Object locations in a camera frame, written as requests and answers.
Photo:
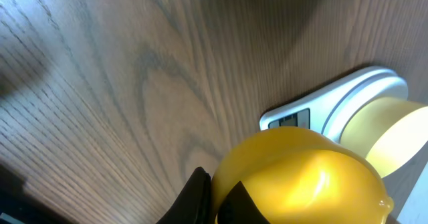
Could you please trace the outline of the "yellow plastic measuring scoop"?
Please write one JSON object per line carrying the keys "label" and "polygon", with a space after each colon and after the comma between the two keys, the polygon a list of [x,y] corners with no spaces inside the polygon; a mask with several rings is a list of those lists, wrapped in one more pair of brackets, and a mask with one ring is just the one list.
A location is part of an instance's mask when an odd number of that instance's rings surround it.
{"label": "yellow plastic measuring scoop", "polygon": [[394,208],[369,162],[305,128],[263,130],[234,147],[211,181],[212,220],[238,183],[269,223],[385,223]]}

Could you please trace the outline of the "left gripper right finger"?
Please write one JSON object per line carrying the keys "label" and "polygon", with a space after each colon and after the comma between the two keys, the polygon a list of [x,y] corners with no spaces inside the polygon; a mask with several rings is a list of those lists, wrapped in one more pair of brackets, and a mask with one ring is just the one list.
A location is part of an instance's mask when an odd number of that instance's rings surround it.
{"label": "left gripper right finger", "polygon": [[217,213],[218,224],[269,224],[243,183],[239,181],[223,200]]}

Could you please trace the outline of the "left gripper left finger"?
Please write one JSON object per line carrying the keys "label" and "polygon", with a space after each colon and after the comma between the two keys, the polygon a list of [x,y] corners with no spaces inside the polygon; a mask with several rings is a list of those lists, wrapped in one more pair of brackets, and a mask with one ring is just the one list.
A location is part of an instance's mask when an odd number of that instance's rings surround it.
{"label": "left gripper left finger", "polygon": [[171,208],[156,224],[206,224],[211,204],[211,177],[197,167]]}

